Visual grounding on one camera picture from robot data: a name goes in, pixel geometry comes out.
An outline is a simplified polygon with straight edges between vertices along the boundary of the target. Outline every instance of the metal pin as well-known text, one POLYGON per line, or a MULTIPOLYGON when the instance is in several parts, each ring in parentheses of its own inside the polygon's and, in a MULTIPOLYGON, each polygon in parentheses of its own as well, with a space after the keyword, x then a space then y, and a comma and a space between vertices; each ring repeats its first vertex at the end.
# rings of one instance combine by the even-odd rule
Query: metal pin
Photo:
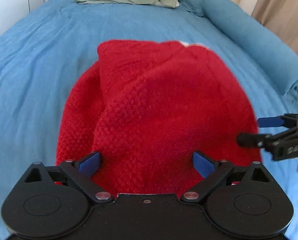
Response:
POLYGON ((107 200, 107 199, 111 198, 111 194, 106 191, 100 191, 95 195, 95 197, 96 197, 96 199, 99 199, 99 200, 107 200))
POLYGON ((195 199, 199 198, 199 194, 194 191, 188 191, 188 192, 184 193, 183 197, 188 200, 195 200, 195 199))

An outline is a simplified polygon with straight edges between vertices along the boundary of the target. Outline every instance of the blue comforter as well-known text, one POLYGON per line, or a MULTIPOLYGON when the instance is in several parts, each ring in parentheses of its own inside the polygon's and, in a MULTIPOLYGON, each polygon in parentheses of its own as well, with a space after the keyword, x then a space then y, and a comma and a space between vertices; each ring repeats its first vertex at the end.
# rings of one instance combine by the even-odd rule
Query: blue comforter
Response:
MULTIPOLYGON (((253 43, 245 48, 233 41, 239 28, 230 28, 232 35, 225 35, 226 18, 217 16, 217 28, 217 19, 212 22, 211 15, 209 19, 198 17, 184 4, 168 9, 50 0, 0 37, 0 207, 32 162, 54 165, 62 110, 70 89, 97 60, 97 46, 109 39, 202 43, 219 54, 234 73, 257 117, 298 113, 298 104, 285 98, 276 81, 248 51, 253 43)), ((212 6, 216 9, 216 4, 217 0, 206 6, 206 14, 212 6)), ((292 201, 295 213, 286 235, 298 240, 298 160, 274 163, 266 152, 262 157, 292 201)), ((7 236, 0 218, 0 240, 7 236)))

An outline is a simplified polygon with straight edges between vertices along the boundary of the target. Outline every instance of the red knit blanket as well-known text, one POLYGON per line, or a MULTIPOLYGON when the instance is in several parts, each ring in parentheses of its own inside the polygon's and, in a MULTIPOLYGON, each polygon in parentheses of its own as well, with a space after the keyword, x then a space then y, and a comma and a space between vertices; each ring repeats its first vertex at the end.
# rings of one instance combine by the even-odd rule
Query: red knit blanket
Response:
POLYGON ((202 177, 200 150, 236 165, 260 161, 236 136, 257 133, 247 96, 222 60, 177 41, 107 41, 65 104, 57 164, 100 151, 91 178, 117 193, 177 193, 202 177))

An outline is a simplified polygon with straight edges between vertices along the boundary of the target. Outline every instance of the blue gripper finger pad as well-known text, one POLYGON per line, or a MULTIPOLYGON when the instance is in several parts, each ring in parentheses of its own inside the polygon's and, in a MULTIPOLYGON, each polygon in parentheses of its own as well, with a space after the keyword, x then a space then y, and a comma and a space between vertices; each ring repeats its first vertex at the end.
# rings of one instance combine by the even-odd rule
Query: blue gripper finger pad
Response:
POLYGON ((280 127, 284 125, 284 120, 277 116, 277 117, 268 117, 268 118, 259 118, 258 119, 258 127, 280 127))
POLYGON ((100 167, 100 153, 96 153, 80 163, 78 171, 91 178, 100 167))
POLYGON ((211 163, 209 160, 206 158, 202 157, 200 154, 197 152, 193 153, 193 167, 196 169, 197 172, 200 173, 200 175, 203 178, 206 178, 209 176, 212 172, 215 171, 214 164, 211 163))

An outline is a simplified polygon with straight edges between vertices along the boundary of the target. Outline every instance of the red towel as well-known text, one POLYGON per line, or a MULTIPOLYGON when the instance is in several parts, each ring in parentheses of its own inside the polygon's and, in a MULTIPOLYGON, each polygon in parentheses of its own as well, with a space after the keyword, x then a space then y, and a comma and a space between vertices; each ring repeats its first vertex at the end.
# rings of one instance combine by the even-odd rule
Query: red towel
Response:
POLYGON ((180 195, 202 179, 195 150, 236 165, 261 161, 259 150, 236 144, 239 133, 257 133, 255 117, 211 50, 115 40, 98 55, 65 104, 57 165, 97 150, 103 159, 92 181, 113 195, 180 195))

